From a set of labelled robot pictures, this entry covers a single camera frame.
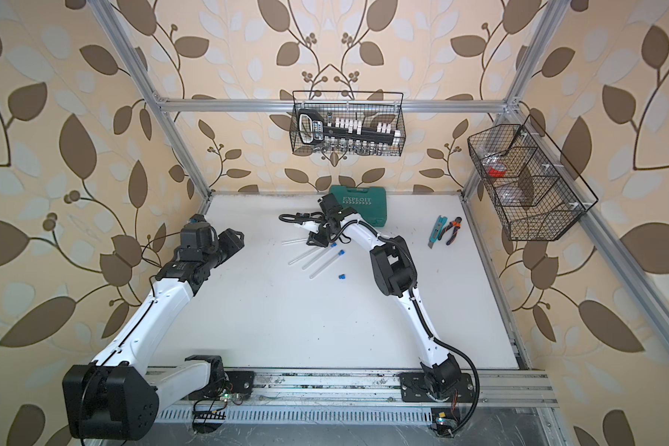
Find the clear test tube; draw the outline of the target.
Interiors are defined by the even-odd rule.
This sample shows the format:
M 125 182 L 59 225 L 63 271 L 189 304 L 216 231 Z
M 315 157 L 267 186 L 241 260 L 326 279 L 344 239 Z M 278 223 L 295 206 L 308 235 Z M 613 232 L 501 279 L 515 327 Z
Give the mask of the clear test tube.
M 331 265 L 333 265 L 335 262 L 337 262 L 337 261 L 341 258 L 341 256 L 338 256 L 338 255 L 337 255 L 337 253 L 334 254 L 334 256 L 331 256 L 328 260 L 326 260 L 326 261 L 323 263 L 323 265 L 321 265 L 318 269 L 316 269 L 316 270 L 310 275 L 310 277 L 308 277 L 308 278 L 310 278 L 310 280 L 314 280 L 316 277 L 318 277 L 320 274 L 322 274 L 326 269 L 328 269 Z
M 306 243 L 307 241 L 308 241 L 307 238 L 297 238 L 297 239 L 282 241 L 281 245 L 301 245 L 301 243 Z
M 302 254 L 296 256 L 295 258 L 293 258 L 292 260 L 288 261 L 288 266 L 295 265 L 295 264 L 297 264 L 297 262 L 299 262 L 299 261 L 301 261 L 305 258 L 308 258 L 309 256 L 312 256 L 315 253 L 319 253 L 320 251 L 321 251 L 321 248 L 319 248 L 319 247 L 314 247 L 314 248 L 308 249 L 308 251 L 306 251 L 305 253 L 302 253 Z
M 307 263 L 305 263 L 302 266 L 303 271 L 306 271 L 309 269 L 311 266 L 313 266 L 316 262 L 318 262 L 321 258 L 323 258 L 326 254 L 328 254 L 330 251 L 332 251 L 334 248 L 331 248 L 330 246 L 323 249 L 323 251 L 319 252 L 316 254 L 312 259 L 310 259 Z

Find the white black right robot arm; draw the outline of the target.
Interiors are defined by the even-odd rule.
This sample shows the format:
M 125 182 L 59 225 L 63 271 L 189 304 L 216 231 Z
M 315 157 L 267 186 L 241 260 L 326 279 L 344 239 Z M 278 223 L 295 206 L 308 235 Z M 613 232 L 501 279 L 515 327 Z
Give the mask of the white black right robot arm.
M 424 373 L 425 393 L 436 401 L 459 397 L 456 387 L 466 375 L 457 362 L 462 359 L 470 369 L 471 404 L 477 405 L 481 395 L 478 370 L 466 353 L 438 337 L 420 295 L 418 272 L 405 239 L 382 234 L 354 208 L 342 206 L 332 193 L 321 197 L 318 204 L 318 211 L 281 216 L 280 221 L 307 230 L 308 245 L 327 247 L 345 239 L 367 251 L 377 288 L 395 300 L 411 329 Z

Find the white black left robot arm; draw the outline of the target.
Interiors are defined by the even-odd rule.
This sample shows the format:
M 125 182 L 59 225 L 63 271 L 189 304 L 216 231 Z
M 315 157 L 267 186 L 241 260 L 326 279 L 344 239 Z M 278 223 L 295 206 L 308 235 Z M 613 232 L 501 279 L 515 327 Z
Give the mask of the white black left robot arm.
M 195 214 L 173 258 L 156 274 L 137 312 L 88 364 L 62 379 L 68 427 L 78 440 L 142 439 L 159 412 L 192 394 L 217 397 L 230 386 L 219 355 L 191 355 L 170 372 L 148 376 L 152 356 L 178 314 L 220 266 L 245 246 L 242 232 L 216 232 Z

